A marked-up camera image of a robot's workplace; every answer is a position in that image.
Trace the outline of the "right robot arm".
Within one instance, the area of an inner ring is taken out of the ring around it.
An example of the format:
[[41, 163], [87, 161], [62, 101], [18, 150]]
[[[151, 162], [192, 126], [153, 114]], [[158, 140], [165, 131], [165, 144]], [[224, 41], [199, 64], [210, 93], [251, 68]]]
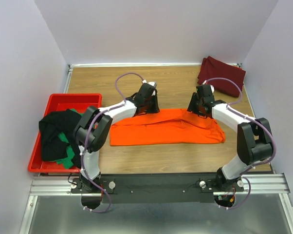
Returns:
[[218, 190], [229, 189], [244, 172], [267, 163], [275, 156], [276, 146], [268, 120], [249, 117], [226, 102], [215, 100], [211, 85], [196, 87], [187, 110], [201, 117], [218, 120], [237, 134], [237, 155], [219, 168], [212, 180]]

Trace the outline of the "orange t shirt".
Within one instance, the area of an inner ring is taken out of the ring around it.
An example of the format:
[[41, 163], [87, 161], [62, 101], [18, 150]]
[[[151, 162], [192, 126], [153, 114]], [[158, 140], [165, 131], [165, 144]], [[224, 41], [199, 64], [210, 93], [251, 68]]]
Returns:
[[111, 126], [111, 146], [154, 144], [218, 144], [226, 140], [217, 121], [186, 109], [162, 109], [156, 114], [126, 118]]

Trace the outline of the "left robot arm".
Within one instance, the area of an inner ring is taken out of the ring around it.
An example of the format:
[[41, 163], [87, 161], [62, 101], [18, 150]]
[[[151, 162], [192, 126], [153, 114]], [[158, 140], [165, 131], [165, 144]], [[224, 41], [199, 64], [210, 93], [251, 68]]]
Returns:
[[140, 114], [159, 112], [156, 82], [143, 83], [137, 93], [125, 98], [118, 104], [96, 108], [90, 106], [82, 115], [73, 131], [79, 145], [81, 169], [79, 179], [71, 184], [71, 192], [98, 193], [101, 191], [99, 151], [104, 146], [113, 124]]

